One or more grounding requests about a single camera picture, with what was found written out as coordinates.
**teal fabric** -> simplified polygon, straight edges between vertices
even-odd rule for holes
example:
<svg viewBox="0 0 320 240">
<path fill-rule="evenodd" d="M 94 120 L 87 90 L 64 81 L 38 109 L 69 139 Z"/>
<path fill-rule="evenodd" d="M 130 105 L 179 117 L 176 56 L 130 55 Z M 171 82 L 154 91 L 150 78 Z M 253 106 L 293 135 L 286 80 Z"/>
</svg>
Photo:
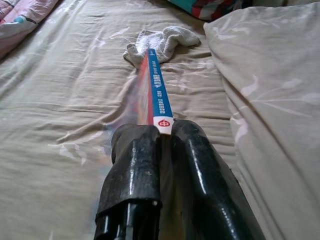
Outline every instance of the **teal fabric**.
<svg viewBox="0 0 320 240">
<path fill-rule="evenodd" d="M 173 3 L 180 8 L 184 9 L 188 13 L 192 13 L 192 5 L 196 2 L 197 0 L 169 0 L 170 3 Z"/>
</svg>

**red fabric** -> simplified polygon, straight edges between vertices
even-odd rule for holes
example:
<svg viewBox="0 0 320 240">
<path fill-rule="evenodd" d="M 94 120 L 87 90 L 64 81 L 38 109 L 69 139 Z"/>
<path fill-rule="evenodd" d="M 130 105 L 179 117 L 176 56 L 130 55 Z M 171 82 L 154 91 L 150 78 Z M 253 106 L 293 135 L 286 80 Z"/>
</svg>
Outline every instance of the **red fabric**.
<svg viewBox="0 0 320 240">
<path fill-rule="evenodd" d="M 213 2 L 217 2 L 217 0 L 197 0 L 192 6 L 191 14 L 197 18 L 200 18 L 201 10 L 205 8 L 208 4 Z M 215 9 L 212 8 L 211 18 L 205 20 L 213 21 L 231 12 L 230 9 L 233 7 L 235 2 L 236 0 L 224 0 Z"/>
</svg>

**blue strip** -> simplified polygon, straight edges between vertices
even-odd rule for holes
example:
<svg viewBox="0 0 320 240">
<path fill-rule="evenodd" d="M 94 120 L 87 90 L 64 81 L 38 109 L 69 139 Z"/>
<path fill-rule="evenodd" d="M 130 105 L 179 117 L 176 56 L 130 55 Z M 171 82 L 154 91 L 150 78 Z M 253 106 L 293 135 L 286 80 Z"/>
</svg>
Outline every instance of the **blue strip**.
<svg viewBox="0 0 320 240">
<path fill-rule="evenodd" d="M 172 111 L 161 74 L 160 65 L 157 59 L 156 51 L 152 48 L 148 49 L 149 71 L 152 93 L 152 110 L 153 116 L 172 117 Z"/>
</svg>

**black plastic part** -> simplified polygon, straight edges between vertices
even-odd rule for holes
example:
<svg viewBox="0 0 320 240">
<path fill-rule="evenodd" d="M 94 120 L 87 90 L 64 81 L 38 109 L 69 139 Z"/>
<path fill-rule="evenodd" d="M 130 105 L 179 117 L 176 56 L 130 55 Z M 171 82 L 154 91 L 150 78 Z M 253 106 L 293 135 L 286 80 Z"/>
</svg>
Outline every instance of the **black plastic part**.
<svg viewBox="0 0 320 240">
<path fill-rule="evenodd" d="M 157 240 L 160 134 L 151 125 L 126 124 L 112 137 L 112 163 L 102 186 L 95 240 Z"/>
<path fill-rule="evenodd" d="M 238 181 L 197 124 L 175 121 L 171 154 L 184 239 L 265 239 Z"/>
</svg>

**colorful cloth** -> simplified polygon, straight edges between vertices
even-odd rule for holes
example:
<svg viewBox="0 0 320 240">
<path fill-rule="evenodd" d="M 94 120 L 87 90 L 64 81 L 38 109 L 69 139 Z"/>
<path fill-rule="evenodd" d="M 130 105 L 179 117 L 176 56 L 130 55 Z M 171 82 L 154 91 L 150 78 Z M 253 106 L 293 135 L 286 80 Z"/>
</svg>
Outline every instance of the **colorful cloth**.
<svg viewBox="0 0 320 240">
<path fill-rule="evenodd" d="M 234 9 L 251 5 L 250 0 L 168 0 L 205 21 L 216 20 Z"/>
</svg>

